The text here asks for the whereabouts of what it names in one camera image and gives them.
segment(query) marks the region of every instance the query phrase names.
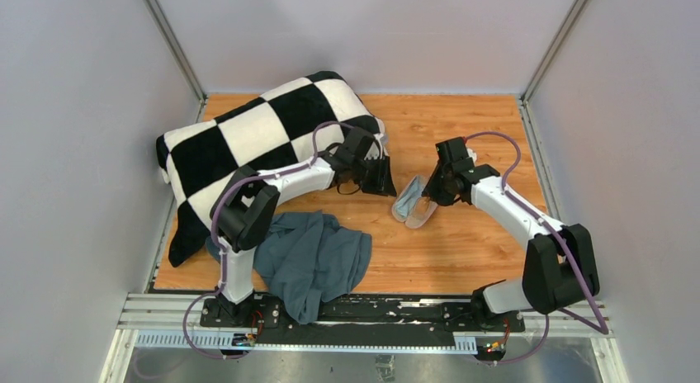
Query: wooden surface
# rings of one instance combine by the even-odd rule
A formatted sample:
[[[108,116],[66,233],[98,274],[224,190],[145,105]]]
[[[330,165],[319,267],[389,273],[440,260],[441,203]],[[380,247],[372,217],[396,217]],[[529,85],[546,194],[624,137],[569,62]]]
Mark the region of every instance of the wooden surface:
[[[253,97],[256,96],[211,96],[204,120]],[[438,160],[437,142],[477,131],[497,130],[514,137],[523,150],[522,162],[509,177],[510,185],[532,204],[545,209],[514,98],[365,95],[362,100],[386,124],[391,172],[398,192],[414,175],[430,176]],[[471,140],[469,146],[477,152],[478,162],[489,163],[501,173],[515,158],[513,147],[493,136]],[[474,206],[460,203],[438,207],[422,228],[408,229],[391,215],[394,200],[361,193],[341,196],[331,189],[298,197],[277,211],[323,210],[336,215],[341,225],[372,235],[371,263],[356,292],[471,293],[485,284],[522,274],[524,251],[504,229]],[[154,287],[211,289],[218,278],[219,265],[204,250],[178,268],[170,266],[166,255]],[[258,290],[265,289],[255,272],[253,284]]]

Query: checkered cushion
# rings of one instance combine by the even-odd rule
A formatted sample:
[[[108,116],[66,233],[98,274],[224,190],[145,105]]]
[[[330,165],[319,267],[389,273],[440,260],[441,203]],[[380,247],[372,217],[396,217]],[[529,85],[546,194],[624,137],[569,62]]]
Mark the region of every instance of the checkered cushion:
[[[269,170],[308,159],[314,128],[325,121],[385,132],[340,75],[323,71],[283,84],[212,121],[158,137],[158,164],[177,201],[170,263],[180,265],[203,246],[209,211],[238,167]],[[339,125],[319,130],[319,150],[343,142],[347,132]]]

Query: pillow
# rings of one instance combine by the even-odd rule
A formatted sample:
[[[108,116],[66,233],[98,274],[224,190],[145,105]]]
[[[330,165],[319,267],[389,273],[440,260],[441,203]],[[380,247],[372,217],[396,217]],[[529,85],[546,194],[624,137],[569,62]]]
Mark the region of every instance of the pillow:
[[[298,78],[216,117],[172,130],[156,140],[158,165],[177,202],[177,232],[168,260],[177,267],[204,245],[209,212],[237,168],[270,170],[311,157],[311,135],[325,121],[384,133],[360,98],[335,72]],[[319,150],[343,142],[348,129],[319,130]]]

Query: wooden tabletop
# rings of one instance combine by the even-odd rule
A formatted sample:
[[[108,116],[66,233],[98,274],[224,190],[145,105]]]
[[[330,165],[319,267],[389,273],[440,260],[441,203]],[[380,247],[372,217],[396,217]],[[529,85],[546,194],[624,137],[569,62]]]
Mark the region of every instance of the wooden tabletop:
[[[213,95],[204,120],[223,114],[256,96]],[[429,177],[438,157],[435,144],[477,131],[497,130],[511,135],[523,150],[523,160],[509,184],[533,205],[545,210],[542,190],[513,97],[446,95],[363,95],[362,100],[386,124],[388,150],[396,190],[401,192],[416,174]],[[513,147],[497,137],[469,142],[479,163],[501,173],[515,159]],[[367,274],[356,292],[463,294],[485,284],[523,274],[525,252],[486,213],[465,203],[438,207],[420,229],[408,229],[391,215],[392,197],[341,196],[335,189],[298,197],[277,212],[316,211],[333,214],[341,225],[371,234],[372,256]],[[203,289],[214,287],[219,264],[205,250],[180,267],[168,262],[167,250],[177,227],[173,222],[166,255],[154,288]],[[266,289],[253,272],[257,290]]]

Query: white wall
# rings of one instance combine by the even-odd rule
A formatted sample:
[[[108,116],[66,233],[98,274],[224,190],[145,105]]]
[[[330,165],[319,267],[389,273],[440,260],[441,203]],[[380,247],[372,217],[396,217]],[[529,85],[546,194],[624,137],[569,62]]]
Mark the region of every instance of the white wall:
[[[207,92],[521,92],[574,0],[159,0]]]
[[[97,381],[197,108],[141,0],[0,0],[0,381]]]
[[[697,381],[698,0],[592,0],[534,97],[635,382]]]

